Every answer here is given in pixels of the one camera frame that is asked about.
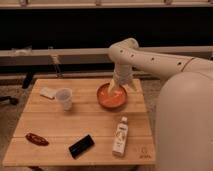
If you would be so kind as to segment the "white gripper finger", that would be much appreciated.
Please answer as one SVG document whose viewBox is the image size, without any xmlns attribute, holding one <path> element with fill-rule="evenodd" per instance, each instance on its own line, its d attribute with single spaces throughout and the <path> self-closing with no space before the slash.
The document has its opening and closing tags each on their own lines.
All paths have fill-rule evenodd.
<svg viewBox="0 0 213 171">
<path fill-rule="evenodd" d="M 114 92 L 115 90 L 118 89 L 118 86 L 119 84 L 114 79 L 112 79 L 109 84 L 108 92 L 109 93 Z"/>
</svg>

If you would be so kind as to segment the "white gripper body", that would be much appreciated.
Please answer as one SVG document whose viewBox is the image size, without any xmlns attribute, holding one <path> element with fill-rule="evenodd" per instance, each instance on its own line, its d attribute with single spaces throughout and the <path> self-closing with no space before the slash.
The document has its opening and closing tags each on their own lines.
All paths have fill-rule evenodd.
<svg viewBox="0 0 213 171">
<path fill-rule="evenodd" d="M 133 75 L 131 70 L 114 70 L 113 79 L 111 81 L 113 86 L 131 85 L 133 83 Z"/>
</svg>

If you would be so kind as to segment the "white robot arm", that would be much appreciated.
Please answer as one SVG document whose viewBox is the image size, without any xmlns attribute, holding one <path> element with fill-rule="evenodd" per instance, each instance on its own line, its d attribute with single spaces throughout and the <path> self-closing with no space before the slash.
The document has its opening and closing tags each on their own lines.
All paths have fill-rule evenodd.
<svg viewBox="0 0 213 171">
<path fill-rule="evenodd" d="M 133 38 L 112 44 L 110 88 L 133 87 L 132 69 L 166 83 L 156 107 L 156 171 L 213 171 L 213 61 L 141 51 Z"/>
</svg>

